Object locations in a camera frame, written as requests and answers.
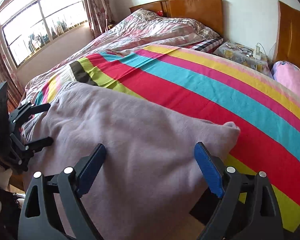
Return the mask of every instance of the plaid fabric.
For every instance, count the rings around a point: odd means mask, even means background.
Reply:
[[[206,53],[212,53],[222,43],[223,43],[223,38],[219,36],[219,37],[216,37],[212,40],[200,41],[198,43],[191,44],[189,46],[186,46],[185,48],[193,49],[193,50],[197,50],[197,51],[203,51],[203,52],[206,52]]]

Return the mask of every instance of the colorful striped blanket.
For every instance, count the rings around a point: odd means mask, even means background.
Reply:
[[[300,99],[263,74],[189,49],[151,45],[121,57],[83,57],[46,83],[36,104],[51,102],[66,81],[121,91],[217,124],[233,121],[241,133],[226,165],[265,171],[284,228],[300,223]]]

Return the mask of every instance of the curtain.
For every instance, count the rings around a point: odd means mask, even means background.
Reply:
[[[21,86],[14,69],[4,62],[5,55],[2,52],[0,43],[0,83],[8,82],[8,111],[12,112],[18,107],[22,97],[23,87]]]
[[[108,30],[112,21],[109,0],[84,0],[94,38]]]

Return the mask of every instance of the pink pillow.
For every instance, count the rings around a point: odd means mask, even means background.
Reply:
[[[287,61],[278,61],[274,64],[271,73],[274,80],[300,97],[300,69],[297,66]]]

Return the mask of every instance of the wooden headboard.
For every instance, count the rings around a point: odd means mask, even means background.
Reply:
[[[165,17],[190,18],[212,28],[223,36],[222,0],[161,0],[130,8],[133,13],[138,9],[152,12],[163,11]]]
[[[300,11],[279,1],[279,26],[274,61],[286,60],[300,68]]]

